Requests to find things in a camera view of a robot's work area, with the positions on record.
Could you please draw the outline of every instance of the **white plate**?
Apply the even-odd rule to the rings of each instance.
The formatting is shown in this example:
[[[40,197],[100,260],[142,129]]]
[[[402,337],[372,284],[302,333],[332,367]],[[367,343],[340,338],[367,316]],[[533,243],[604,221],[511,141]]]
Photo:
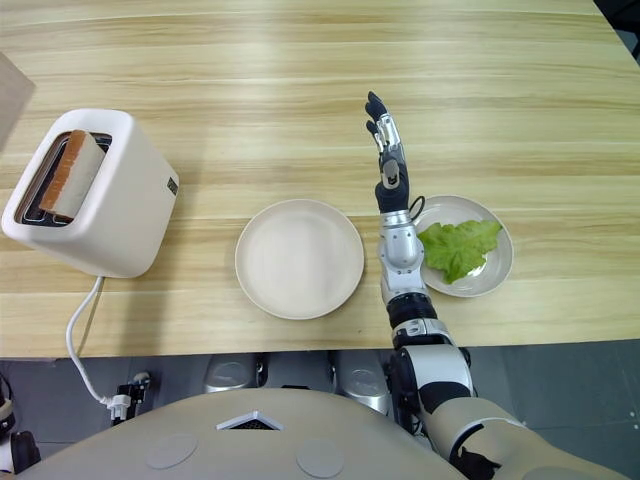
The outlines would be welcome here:
[[[415,221],[416,231],[424,232],[430,225],[438,222],[442,225],[458,225],[467,220],[500,222],[498,217],[479,203],[455,195],[438,195],[426,199],[424,210]],[[487,253],[487,261],[482,267],[449,285],[444,282],[442,271],[429,268],[423,263],[420,273],[424,283],[434,290],[456,297],[477,297],[498,287],[509,275],[513,264],[511,237],[507,227],[502,222],[500,224],[502,230],[498,233],[498,248]]]
[[[315,200],[267,207],[247,224],[236,246],[236,275],[258,307],[307,320],[342,305],[364,268],[358,231],[342,212]]]

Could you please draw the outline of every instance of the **green lettuce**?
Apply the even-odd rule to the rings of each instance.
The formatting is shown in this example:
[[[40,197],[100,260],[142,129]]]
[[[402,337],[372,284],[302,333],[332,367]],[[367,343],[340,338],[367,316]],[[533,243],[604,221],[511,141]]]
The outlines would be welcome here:
[[[418,234],[425,249],[427,266],[444,272],[444,281],[465,277],[486,260],[484,254],[498,246],[499,222],[469,220],[457,227],[434,223]]]

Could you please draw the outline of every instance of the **toaster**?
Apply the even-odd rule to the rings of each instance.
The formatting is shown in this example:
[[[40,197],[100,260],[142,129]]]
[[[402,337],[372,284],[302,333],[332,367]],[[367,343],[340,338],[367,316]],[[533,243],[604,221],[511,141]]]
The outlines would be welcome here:
[[[73,218],[41,208],[70,135],[90,134],[104,151]],[[179,179],[126,112],[79,109],[49,129],[11,194],[4,233],[91,275],[130,278],[153,263],[167,229]]]

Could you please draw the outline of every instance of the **bread slice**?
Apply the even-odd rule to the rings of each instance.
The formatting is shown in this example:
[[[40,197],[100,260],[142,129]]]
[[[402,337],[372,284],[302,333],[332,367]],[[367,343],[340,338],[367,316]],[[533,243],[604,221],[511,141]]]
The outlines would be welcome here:
[[[42,196],[40,208],[54,215],[75,218],[104,155],[90,133],[71,132],[58,168]]]

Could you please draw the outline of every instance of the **toaster cord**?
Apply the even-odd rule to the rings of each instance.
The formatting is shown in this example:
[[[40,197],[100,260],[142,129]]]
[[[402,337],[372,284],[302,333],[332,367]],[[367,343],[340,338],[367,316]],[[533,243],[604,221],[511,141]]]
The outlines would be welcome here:
[[[82,312],[84,312],[85,308],[87,308],[87,305],[89,305],[89,303],[91,302],[91,300],[94,299],[98,291],[100,291],[100,288],[102,287],[103,283],[104,283],[104,277],[97,277],[96,282],[93,284],[93,288],[89,291],[89,293],[87,294],[85,299],[82,301],[82,303],[78,306],[78,308],[73,313],[73,315],[71,315],[71,318],[69,319],[69,323],[67,324],[67,334],[66,334],[67,351],[69,352],[69,356],[71,357],[71,360],[73,361],[74,365],[78,369],[78,372],[80,373],[80,376],[82,377],[82,380],[84,381],[84,384],[87,387],[87,390],[89,390],[89,393],[91,394],[91,396],[95,398],[96,401],[100,402],[103,405],[106,405],[106,407],[109,410],[111,410],[112,419],[116,417],[124,419],[126,417],[126,410],[131,405],[131,397],[127,395],[116,395],[114,397],[103,397],[99,395],[96,392],[95,388],[93,388],[93,385],[91,384],[91,380],[89,380],[89,375],[87,374],[87,371],[85,370],[84,365],[80,361],[80,358],[76,353],[76,349],[73,346],[73,327],[78,321],[78,318],[80,318],[80,315],[82,314]]]

